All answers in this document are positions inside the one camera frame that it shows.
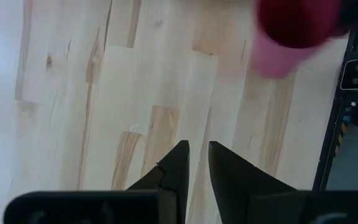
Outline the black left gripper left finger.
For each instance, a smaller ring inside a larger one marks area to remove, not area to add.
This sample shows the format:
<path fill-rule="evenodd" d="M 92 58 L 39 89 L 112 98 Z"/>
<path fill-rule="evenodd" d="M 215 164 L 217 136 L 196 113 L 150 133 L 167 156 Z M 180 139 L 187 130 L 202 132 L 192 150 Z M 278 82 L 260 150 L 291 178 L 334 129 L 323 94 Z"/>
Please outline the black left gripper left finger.
<path fill-rule="evenodd" d="M 176 193 L 177 224 L 185 224 L 190 179 L 190 146 L 181 140 L 155 167 L 128 190 L 163 189 Z"/>

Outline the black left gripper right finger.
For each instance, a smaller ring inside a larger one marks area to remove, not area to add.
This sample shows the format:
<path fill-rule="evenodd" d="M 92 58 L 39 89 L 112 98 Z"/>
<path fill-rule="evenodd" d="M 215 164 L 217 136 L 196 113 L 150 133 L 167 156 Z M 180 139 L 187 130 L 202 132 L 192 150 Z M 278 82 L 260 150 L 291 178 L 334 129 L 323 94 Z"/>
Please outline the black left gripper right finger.
<path fill-rule="evenodd" d="M 245 224 L 251 195 L 264 196 L 295 190 L 217 141 L 209 143 L 208 162 L 222 224 Z"/>

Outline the pink translucent plastic cup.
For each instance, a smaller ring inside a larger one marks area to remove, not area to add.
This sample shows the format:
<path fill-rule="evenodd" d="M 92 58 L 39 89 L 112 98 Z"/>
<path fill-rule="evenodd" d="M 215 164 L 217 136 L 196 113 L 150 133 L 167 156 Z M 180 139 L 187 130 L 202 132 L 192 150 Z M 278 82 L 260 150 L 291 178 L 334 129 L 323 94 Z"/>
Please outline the pink translucent plastic cup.
<path fill-rule="evenodd" d="M 265 78 L 283 78 L 333 34 L 341 0 L 256 0 L 251 66 Z"/>

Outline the black metal table frame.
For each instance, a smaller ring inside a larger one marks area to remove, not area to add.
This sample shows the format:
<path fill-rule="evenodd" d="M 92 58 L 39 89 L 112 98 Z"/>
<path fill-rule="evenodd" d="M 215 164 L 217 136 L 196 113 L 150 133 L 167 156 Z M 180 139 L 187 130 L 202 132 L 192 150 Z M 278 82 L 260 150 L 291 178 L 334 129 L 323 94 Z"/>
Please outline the black metal table frame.
<path fill-rule="evenodd" d="M 343 62 L 358 60 L 358 28 L 351 31 Z M 336 85 L 313 190 L 358 190 L 358 87 L 342 89 L 344 68 Z"/>

